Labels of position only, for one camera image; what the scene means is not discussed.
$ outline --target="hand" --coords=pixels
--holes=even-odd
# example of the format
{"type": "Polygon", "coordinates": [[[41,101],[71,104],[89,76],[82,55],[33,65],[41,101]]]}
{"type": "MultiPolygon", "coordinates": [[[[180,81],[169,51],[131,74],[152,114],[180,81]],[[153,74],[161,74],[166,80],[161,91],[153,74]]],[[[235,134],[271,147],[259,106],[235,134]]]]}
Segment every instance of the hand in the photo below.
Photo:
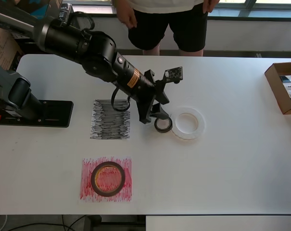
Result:
{"type": "Polygon", "coordinates": [[[134,10],[129,6],[126,0],[118,0],[117,2],[117,17],[120,22],[124,23],[128,29],[137,27],[137,20],[134,10]]]}
{"type": "Polygon", "coordinates": [[[219,0],[203,0],[203,13],[211,13],[219,0]]]}

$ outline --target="masking tape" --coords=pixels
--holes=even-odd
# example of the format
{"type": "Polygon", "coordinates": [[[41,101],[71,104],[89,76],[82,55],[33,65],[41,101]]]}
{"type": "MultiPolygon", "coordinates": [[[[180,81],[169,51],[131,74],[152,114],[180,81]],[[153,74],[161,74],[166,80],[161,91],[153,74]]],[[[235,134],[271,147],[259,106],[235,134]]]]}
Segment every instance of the masking tape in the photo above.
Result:
{"type": "Polygon", "coordinates": [[[173,133],[177,137],[179,137],[183,140],[196,139],[202,135],[202,133],[205,129],[205,121],[204,121],[202,114],[200,114],[200,112],[198,112],[196,109],[191,108],[191,107],[179,107],[179,108],[175,109],[171,114],[171,120],[173,122],[173,128],[172,128],[173,133]],[[185,132],[182,132],[178,128],[178,125],[176,123],[176,119],[181,114],[190,114],[196,118],[196,120],[198,121],[198,127],[195,131],[193,131],[191,133],[185,133],[185,132]]]}
{"type": "Polygon", "coordinates": [[[99,164],[92,172],[91,174],[91,186],[94,190],[94,192],[96,192],[98,195],[100,196],[104,196],[104,197],[110,197],[110,196],[114,196],[116,194],[118,194],[121,189],[123,188],[124,186],[124,183],[125,183],[125,173],[124,173],[124,169],[121,167],[121,165],[119,165],[118,163],[116,162],[113,162],[113,161],[106,161],[106,162],[103,162],[101,164],[99,164]],[[120,174],[121,174],[121,183],[119,184],[119,186],[112,192],[103,192],[99,189],[98,185],[96,185],[96,174],[104,167],[114,167],[116,168],[120,174]]]}

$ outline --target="black scribble drawing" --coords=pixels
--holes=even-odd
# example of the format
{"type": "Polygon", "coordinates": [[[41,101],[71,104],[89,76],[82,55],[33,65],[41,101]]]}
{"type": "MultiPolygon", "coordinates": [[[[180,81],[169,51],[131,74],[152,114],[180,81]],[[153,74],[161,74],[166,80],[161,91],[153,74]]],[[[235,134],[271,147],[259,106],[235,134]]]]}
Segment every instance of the black scribble drawing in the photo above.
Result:
{"type": "MultiPolygon", "coordinates": [[[[124,109],[127,100],[115,100],[114,107],[124,109]]],[[[117,112],[111,106],[110,100],[94,100],[91,139],[122,140],[130,137],[130,110],[117,112]]]]}

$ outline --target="leg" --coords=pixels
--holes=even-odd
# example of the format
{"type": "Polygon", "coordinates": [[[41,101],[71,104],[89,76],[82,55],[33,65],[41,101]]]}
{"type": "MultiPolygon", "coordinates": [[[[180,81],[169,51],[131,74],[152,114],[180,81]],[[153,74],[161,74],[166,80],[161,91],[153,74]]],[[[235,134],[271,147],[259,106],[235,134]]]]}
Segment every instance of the leg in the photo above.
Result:
{"type": "Polygon", "coordinates": [[[180,56],[203,56],[203,49],[196,52],[186,52],[180,50],[180,56]]]}
{"type": "Polygon", "coordinates": [[[202,56],[207,33],[208,13],[203,13],[203,4],[190,11],[171,13],[169,25],[181,56],[202,56]]]}
{"type": "Polygon", "coordinates": [[[129,30],[131,43],[143,50],[144,55],[159,55],[159,42],[168,26],[168,15],[135,11],[137,27],[129,30]]]}
{"type": "Polygon", "coordinates": [[[153,48],[151,50],[147,50],[147,51],[143,50],[143,54],[144,55],[156,55],[156,56],[159,56],[159,44],[155,48],[153,48]]]}

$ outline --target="tape roll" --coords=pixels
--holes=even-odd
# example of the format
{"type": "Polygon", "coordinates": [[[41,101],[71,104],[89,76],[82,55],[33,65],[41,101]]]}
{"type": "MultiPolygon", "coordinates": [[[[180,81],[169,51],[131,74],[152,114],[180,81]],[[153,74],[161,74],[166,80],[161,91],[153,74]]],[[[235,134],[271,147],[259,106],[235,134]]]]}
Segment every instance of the tape roll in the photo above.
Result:
{"type": "Polygon", "coordinates": [[[112,161],[103,162],[103,163],[99,164],[98,166],[96,166],[96,168],[93,170],[93,172],[91,174],[91,186],[92,186],[94,192],[96,192],[100,196],[110,197],[110,196],[116,195],[117,193],[119,193],[121,191],[121,189],[124,186],[124,183],[125,183],[124,169],[121,167],[121,165],[119,165],[116,162],[112,162],[112,161]],[[100,190],[99,185],[97,185],[97,180],[96,180],[97,175],[105,167],[114,167],[121,174],[121,182],[120,182],[119,186],[117,188],[115,188],[114,190],[112,190],[111,192],[104,192],[104,191],[100,190]]]}
{"type": "Polygon", "coordinates": [[[183,140],[196,139],[202,135],[202,133],[205,129],[205,121],[204,121],[202,114],[200,114],[196,109],[191,108],[191,107],[179,107],[179,108],[175,109],[171,114],[171,119],[173,122],[173,128],[172,128],[173,133],[177,137],[179,137],[183,140]],[[177,123],[177,118],[181,114],[189,114],[189,115],[193,116],[196,119],[196,121],[198,122],[197,129],[194,130],[193,132],[190,132],[190,133],[186,133],[186,132],[182,131],[181,128],[179,128],[179,124],[177,123]]]}
{"type": "Polygon", "coordinates": [[[155,127],[155,129],[156,129],[156,131],[158,131],[158,132],[160,132],[160,133],[166,133],[166,132],[168,132],[168,131],[170,131],[171,129],[172,129],[172,119],[169,117],[168,119],[168,122],[169,122],[169,125],[166,127],[166,128],[160,128],[159,126],[158,126],[158,121],[159,121],[159,119],[158,118],[156,118],[156,120],[155,120],[155,122],[154,122],[154,127],[155,127]]]}

